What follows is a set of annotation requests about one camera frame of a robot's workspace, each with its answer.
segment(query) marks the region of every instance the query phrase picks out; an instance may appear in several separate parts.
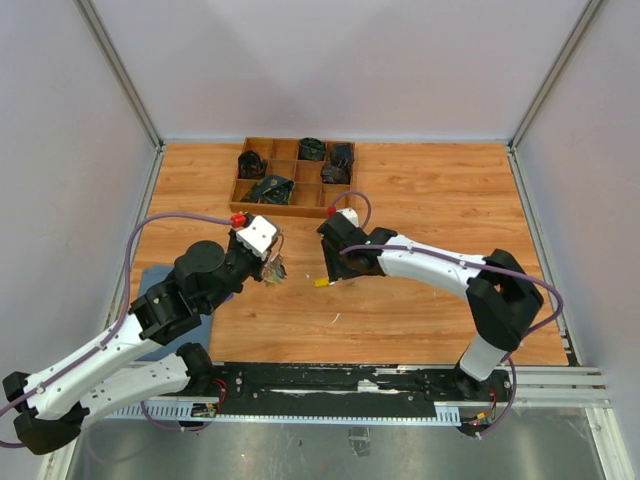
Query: metal frame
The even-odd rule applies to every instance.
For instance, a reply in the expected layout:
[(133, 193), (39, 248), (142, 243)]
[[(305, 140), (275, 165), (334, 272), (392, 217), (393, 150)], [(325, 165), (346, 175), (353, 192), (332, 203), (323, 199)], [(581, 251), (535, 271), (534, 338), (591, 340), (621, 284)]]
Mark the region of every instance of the metal frame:
[[(540, 109), (548, 100), (553, 87), (557, 84), (565, 67), (571, 60), (577, 47), (588, 32), (589, 27), (593, 24), (602, 7), (607, 0), (589, 0), (585, 5), (579, 19), (577, 20), (571, 34), (567, 38), (565, 44), (561, 48), (553, 65), (547, 73), (544, 81), (534, 96), (526, 114), (517, 127), (513, 138), (507, 142), (507, 155), (513, 171), (514, 179), (520, 195), (523, 210), (534, 246), (538, 253), (540, 266), (544, 276), (554, 281), (553, 264), (550, 261), (545, 245), (544, 237), (540, 232), (540, 225), (536, 218), (535, 207), (528, 196), (526, 179), (523, 177), (519, 168), (519, 159), (517, 155), (517, 147), (521, 144), (523, 138), (527, 134), (530, 126), (536, 119)], [(88, 28), (92, 32), (96, 43), (105, 56), (116, 80), (122, 87), (124, 95), (129, 100), (134, 112), (138, 116), (141, 125), (146, 131), (147, 136), (155, 145), (156, 153), (153, 160), (153, 166), (149, 173), (149, 178), (141, 198), (138, 213), (134, 223), (143, 219), (149, 208), (151, 197), (155, 187), (156, 180), (159, 175), (160, 165), (164, 156), (164, 140), (155, 128), (140, 96), (137, 93), (130, 77), (127, 74), (108, 32), (106, 31), (92, 0), (74, 0), (81, 16), (85, 19)], [(107, 324), (110, 323), (117, 314), (118, 306), (123, 297), (123, 276), (122, 272), (119, 276), (111, 311), (108, 315)], [(561, 334), (565, 342), (565, 350), (571, 360), (575, 358), (574, 364), (580, 363), (580, 354), (576, 346), (571, 341), (571, 321), (566, 316), (558, 319)], [(447, 365), (429, 366), (431, 368), (450, 368)], [(403, 366), (402, 368), (418, 368), (418, 366)], [(611, 409), (607, 392), (604, 388), (604, 380), (597, 368), (590, 367), (518, 367), (518, 393), (515, 401), (516, 408), (531, 407), (581, 407), (585, 408), (589, 422), (592, 426), (594, 440), (597, 446), (600, 461), (607, 478), (621, 479), (633, 478), (629, 458), (622, 443), (620, 432), (618, 430), (615, 416)], [(162, 399), (152, 399), (158, 401), (166, 401), (167, 397)], [(453, 402), (440, 402), (439, 407), (455, 409), (459, 406), (474, 406), (469, 403), (463, 405)], [(53, 478), (64, 478), (70, 466), (70, 460), (75, 447), (75, 442), (53, 454), (45, 457), (39, 478), (42, 480), (50, 480)]]

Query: red connector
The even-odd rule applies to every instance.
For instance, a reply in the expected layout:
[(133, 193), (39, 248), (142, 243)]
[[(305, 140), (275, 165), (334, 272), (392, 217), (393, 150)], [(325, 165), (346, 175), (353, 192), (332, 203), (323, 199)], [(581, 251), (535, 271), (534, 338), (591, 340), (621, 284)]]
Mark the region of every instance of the red connector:
[(247, 223), (247, 217), (244, 216), (244, 213), (236, 213), (231, 215), (231, 227), (240, 228), (244, 227)]

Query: robotic arm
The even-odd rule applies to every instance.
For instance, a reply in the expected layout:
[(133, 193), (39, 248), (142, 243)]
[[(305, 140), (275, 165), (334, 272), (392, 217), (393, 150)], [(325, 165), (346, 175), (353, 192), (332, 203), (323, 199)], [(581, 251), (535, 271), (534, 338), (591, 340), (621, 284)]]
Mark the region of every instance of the robotic arm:
[[(448, 252), (379, 227), (367, 235), (358, 227), (358, 216), (351, 208), (330, 216), (318, 233), (330, 281), (360, 275), (405, 277), (447, 290), (469, 304), (477, 334), (456, 365), (462, 372), (461, 390), (469, 388), (469, 379), (471, 383), (486, 380), (518, 348), (542, 308), (543, 298), (533, 283), (466, 265), (524, 273), (503, 250), (488, 257)], [(414, 254), (419, 250), (431, 255)], [(442, 257), (453, 257), (458, 263)]]
[[(213, 380), (206, 350), (187, 343), (175, 354), (142, 368), (121, 369), (200, 325), (231, 293), (240, 293), (249, 277), (273, 281), (284, 276), (279, 255), (271, 250), (280, 229), (261, 216), (235, 217), (227, 252), (212, 241), (195, 243), (177, 258), (173, 271), (136, 299), (112, 338), (109, 327), (71, 355), (34, 374), (14, 372), (3, 380), (9, 401), (36, 389), (16, 406), (18, 438), (33, 453), (56, 450), (76, 438), (81, 428), (124, 406), (155, 395), (198, 395)], [(95, 354), (79, 363), (90, 351)], [(48, 382), (62, 369), (71, 370)]]

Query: metal corner post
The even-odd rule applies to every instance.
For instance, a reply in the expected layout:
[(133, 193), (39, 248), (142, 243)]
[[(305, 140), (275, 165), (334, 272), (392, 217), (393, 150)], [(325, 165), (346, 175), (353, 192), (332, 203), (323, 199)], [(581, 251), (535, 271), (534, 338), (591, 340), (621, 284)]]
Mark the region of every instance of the metal corner post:
[(100, 15), (93, 5), (92, 0), (74, 0), (74, 3), (78, 7), (78, 11), (80, 15), (84, 18), (87, 23), (87, 27), (91, 31), (98, 47), (102, 51), (111, 71), (113, 72), (116, 80), (120, 84), (122, 91), (124, 92), (127, 100), (133, 108), (140, 124), (144, 128), (149, 140), (153, 143), (156, 149), (159, 149), (163, 145), (163, 140), (158, 133), (149, 113), (147, 112), (142, 100), (140, 99), (140, 95), (138, 95), (138, 91), (136, 90), (127, 70), (120, 60), (120, 56), (107, 33), (107, 30), (102, 23)]
[(607, 1), (608, 0), (589, 0), (585, 5), (582, 13), (580, 14), (580, 17), (573, 27), (573, 30), (560, 49), (560, 53), (558, 53), (558, 56), (553, 62), (553, 65), (549, 69), (549, 72), (542, 82), (542, 85), (540, 85), (540, 88), (533, 97), (533, 100), (531, 101), (529, 108), (527, 108), (527, 112), (525, 113), (524, 117), (520, 121), (518, 128), (516, 128), (513, 138), (508, 144), (511, 148), (517, 148), (522, 142), (523, 138), (527, 134), (527, 131), (529, 130), (529, 127), (531, 127), (531, 124), (537, 117), (538, 112), (540, 112), (540, 108), (549, 97), (549, 94), (553, 90), (553, 87), (556, 85), (558, 79), (573, 57), (573, 54), (576, 52), (577, 47), (582, 42), (585, 33), (593, 24), (594, 20), (597, 18), (598, 14), (602, 10), (602, 7), (607, 3)]

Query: gray floor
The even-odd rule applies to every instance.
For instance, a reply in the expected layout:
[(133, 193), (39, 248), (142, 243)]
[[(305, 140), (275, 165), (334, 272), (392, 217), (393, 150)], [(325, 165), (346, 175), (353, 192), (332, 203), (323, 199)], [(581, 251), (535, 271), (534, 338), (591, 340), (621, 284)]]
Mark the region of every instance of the gray floor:
[(68, 480), (604, 479), (579, 409), (512, 412), (483, 441), (452, 427), (371, 427), (367, 445), (347, 426), (217, 423), (183, 434), (128, 420), (89, 435), (103, 462), (142, 453), (101, 464), (85, 435)]

